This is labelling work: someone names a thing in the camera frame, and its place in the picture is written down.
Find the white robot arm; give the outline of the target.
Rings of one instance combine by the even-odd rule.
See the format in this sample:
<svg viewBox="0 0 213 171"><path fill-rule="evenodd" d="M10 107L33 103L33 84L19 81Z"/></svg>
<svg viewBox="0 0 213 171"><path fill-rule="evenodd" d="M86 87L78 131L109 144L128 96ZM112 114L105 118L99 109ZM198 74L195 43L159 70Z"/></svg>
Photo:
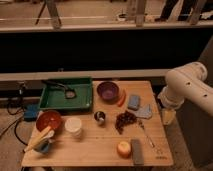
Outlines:
<svg viewBox="0 0 213 171"><path fill-rule="evenodd" d="M165 75L166 85L158 94L162 104L162 121L169 125L185 100L190 100L213 116L213 88L204 83L208 71L201 62L173 68Z"/></svg>

